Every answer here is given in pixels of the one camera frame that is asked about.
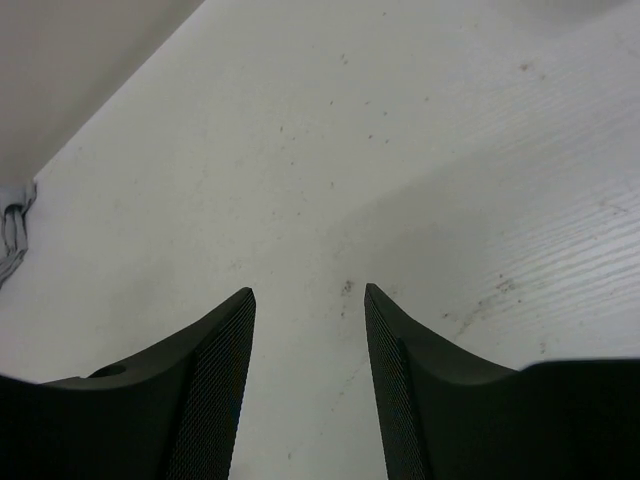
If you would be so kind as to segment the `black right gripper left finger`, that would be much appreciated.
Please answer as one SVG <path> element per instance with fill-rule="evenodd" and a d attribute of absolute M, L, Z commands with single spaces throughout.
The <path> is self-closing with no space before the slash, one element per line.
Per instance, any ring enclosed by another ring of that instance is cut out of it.
<path fill-rule="evenodd" d="M 1 380 L 5 479 L 225 479 L 251 359 L 242 288 L 190 326 L 87 377 Z"/>

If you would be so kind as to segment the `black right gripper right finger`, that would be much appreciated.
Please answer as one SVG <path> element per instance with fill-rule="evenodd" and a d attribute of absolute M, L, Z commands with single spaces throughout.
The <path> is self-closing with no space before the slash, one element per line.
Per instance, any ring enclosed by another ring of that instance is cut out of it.
<path fill-rule="evenodd" d="M 512 370 L 412 319 L 375 284 L 364 308 L 389 478 L 638 477 L 637 360 Z"/>

